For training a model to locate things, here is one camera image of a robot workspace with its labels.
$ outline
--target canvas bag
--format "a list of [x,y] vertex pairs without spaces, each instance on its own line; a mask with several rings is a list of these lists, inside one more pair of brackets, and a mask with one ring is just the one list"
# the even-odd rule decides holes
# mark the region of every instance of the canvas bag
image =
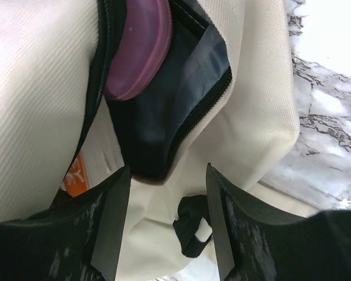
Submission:
[[[109,13],[101,13],[101,7],[118,11],[112,7],[109,10],[109,3],[118,2],[98,2],[98,8],[88,0],[51,4],[27,1],[20,7],[0,2],[0,26],[7,28],[0,29],[0,221],[26,218],[47,209],[73,161],[78,142],[83,143],[81,131],[88,130],[83,125],[88,75],[91,78],[96,72],[89,67],[102,38],[112,39],[101,33],[107,21],[105,27],[98,23],[103,17],[110,19]],[[289,151],[298,135],[282,1],[198,3],[225,42],[232,81],[180,143],[162,182],[132,180],[117,280],[163,276],[182,269],[190,261],[181,253],[172,223],[177,219],[182,197],[205,193],[208,162],[237,186],[247,189]],[[15,8],[25,7],[26,14],[13,16]],[[6,17],[12,19],[11,25]],[[3,100],[13,101],[5,104],[6,114],[1,110]],[[36,103],[24,104],[21,100]],[[14,166],[18,170],[8,173],[6,169]],[[98,269],[103,272],[104,266]]]

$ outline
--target marble surface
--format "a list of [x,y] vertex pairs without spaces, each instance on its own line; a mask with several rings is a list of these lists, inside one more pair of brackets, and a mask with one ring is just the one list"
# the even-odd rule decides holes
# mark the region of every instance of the marble surface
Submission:
[[351,209],[351,0],[285,0],[301,132],[263,182]]

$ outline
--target black zipper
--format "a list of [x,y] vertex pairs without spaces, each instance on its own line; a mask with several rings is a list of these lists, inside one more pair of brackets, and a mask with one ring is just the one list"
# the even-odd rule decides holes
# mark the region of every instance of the black zipper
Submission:
[[126,0],[98,0],[99,39],[94,59],[90,65],[86,107],[80,140],[73,161],[77,157],[95,119],[104,94],[106,79],[114,55],[121,42],[126,20]]
[[232,71],[229,67],[221,79],[212,87],[208,94],[199,102],[199,104],[191,111],[186,120],[175,133],[171,142],[168,158],[163,174],[157,180],[164,180],[171,168],[176,153],[182,144],[183,140],[195,129],[202,121],[203,117],[218,103],[226,90],[229,88],[233,80]]

